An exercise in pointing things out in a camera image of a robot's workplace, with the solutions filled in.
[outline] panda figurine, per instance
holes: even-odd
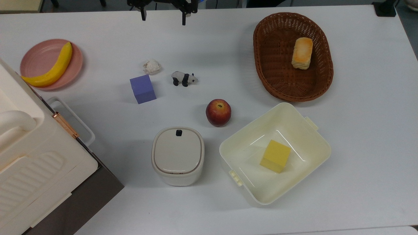
[[[173,84],[174,86],[178,86],[178,83],[181,81],[181,84],[183,85],[183,87],[188,86],[188,83],[196,83],[197,82],[197,78],[194,76],[194,74],[185,74],[179,71],[175,71],[171,77],[173,78]]]

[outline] bread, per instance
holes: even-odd
[[[293,49],[292,65],[295,69],[308,69],[314,44],[310,38],[298,38]]]

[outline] white lidded container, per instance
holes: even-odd
[[[0,234],[34,227],[97,169],[53,116],[0,59]]]
[[[203,138],[196,130],[187,127],[165,128],[154,139],[151,161],[165,183],[187,186],[202,173],[204,150]]]
[[[222,167],[251,205],[271,204],[331,155],[331,147],[317,130],[293,105],[280,103],[221,143]],[[291,148],[280,173],[260,166],[270,140]]]

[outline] crumpled paper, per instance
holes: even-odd
[[[144,65],[144,72],[149,75],[154,75],[161,70],[161,64],[154,59],[148,60]]]

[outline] container lid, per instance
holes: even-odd
[[[170,174],[193,171],[202,159],[202,140],[191,128],[162,130],[154,142],[154,161],[158,169]]]

